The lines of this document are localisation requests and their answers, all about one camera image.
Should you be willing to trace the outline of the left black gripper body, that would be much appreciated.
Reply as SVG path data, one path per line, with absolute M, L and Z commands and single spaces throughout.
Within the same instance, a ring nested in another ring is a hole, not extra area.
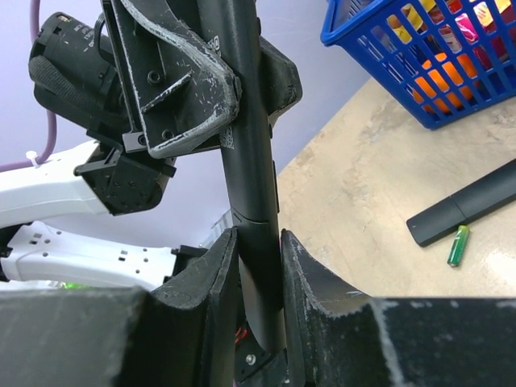
M 101 2 L 93 29 L 94 47 L 80 59 L 77 84 L 88 96 L 86 134 L 98 148 L 86 164 L 76 168 L 110 214 L 134 214 L 160 204 L 169 179 L 176 172 L 173 159 L 156 160 L 147 154 L 147 140 L 135 123 L 128 75 L 115 42 L 113 2 Z

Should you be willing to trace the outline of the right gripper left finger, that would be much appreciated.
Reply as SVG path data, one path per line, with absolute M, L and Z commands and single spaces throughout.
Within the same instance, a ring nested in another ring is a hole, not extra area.
M 168 307 L 154 386 L 231 386 L 238 310 L 237 231 L 152 292 Z

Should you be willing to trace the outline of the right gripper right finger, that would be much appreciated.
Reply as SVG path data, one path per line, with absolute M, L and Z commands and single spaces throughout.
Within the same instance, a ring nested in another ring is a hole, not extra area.
M 378 326 L 370 298 L 319 263 L 292 231 L 281 233 L 292 386 L 375 386 Z

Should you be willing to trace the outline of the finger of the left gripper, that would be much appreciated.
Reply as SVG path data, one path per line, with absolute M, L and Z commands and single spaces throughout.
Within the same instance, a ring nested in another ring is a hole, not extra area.
M 260 37 L 260 90 L 270 125 L 302 99 L 298 68 L 284 53 Z
M 195 1 L 113 1 L 110 9 L 128 111 L 151 157 L 190 153 L 237 117 L 239 78 L 202 39 Z

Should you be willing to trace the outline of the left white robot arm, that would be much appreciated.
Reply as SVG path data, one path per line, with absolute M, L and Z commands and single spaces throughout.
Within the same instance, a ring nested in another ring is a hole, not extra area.
M 28 61 L 48 113 L 44 153 L 1 169 L 1 278 L 155 289 L 198 250 L 49 227 L 67 214 L 156 208 L 175 161 L 222 153 L 245 281 L 281 286 L 270 139 L 302 97 L 295 64 L 261 35 L 253 1 L 105 1 L 93 26 L 31 3 Z

